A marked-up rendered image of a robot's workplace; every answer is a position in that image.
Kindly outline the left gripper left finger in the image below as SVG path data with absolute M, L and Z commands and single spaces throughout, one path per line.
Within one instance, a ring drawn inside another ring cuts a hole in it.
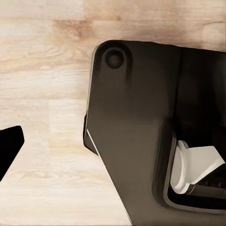
M 20 125 L 0 130 L 0 181 L 24 144 Z

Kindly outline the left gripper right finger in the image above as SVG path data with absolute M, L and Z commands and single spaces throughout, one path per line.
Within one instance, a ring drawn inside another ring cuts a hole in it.
M 212 132 L 211 142 L 226 163 L 226 127 L 216 125 Z

